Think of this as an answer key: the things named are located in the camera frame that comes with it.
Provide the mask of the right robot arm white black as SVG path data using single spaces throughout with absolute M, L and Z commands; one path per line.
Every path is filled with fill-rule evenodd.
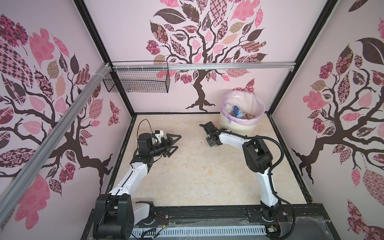
M 270 137 L 258 135 L 248 137 L 224 128 L 218 129 L 212 122 L 200 124 L 200 127 L 208 135 L 207 142 L 210 147 L 226 144 L 243 150 L 247 167 L 257 175 L 261 191 L 261 215 L 265 221 L 271 222 L 280 211 L 282 204 L 277 197 L 272 179 L 271 170 L 275 167 L 272 163 L 273 155 L 265 140 L 276 144 L 281 150 L 281 156 L 276 165 L 284 158 L 284 149 L 280 143 Z

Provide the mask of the blue label white cap bottle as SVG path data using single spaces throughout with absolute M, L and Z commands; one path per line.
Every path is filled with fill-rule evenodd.
M 224 110 L 227 114 L 231 115 L 233 113 L 234 107 L 230 104 L 226 104 Z

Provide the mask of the brown gold coffee bottle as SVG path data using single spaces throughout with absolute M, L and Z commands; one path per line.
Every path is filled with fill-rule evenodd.
M 248 120 L 251 120 L 254 118 L 254 116 L 248 114 L 248 113 L 244 113 L 245 117 L 248 119 Z

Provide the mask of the clear bottle blue label cap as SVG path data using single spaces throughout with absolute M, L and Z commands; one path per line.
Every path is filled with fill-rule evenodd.
M 233 113 L 234 113 L 234 116 L 235 116 L 237 119 L 246 119 L 245 115 L 244 115 L 243 112 L 239 109 L 238 106 L 234 106 Z

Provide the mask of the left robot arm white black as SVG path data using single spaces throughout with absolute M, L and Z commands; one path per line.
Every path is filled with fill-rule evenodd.
M 119 184 L 107 194 L 99 195 L 95 205 L 93 238 L 96 240 L 127 240 L 138 223 L 155 222 L 152 201 L 134 203 L 133 196 L 141 181 L 149 173 L 156 157 L 169 158 L 178 149 L 180 135 L 143 133 L 138 136 L 137 148 L 130 169 Z

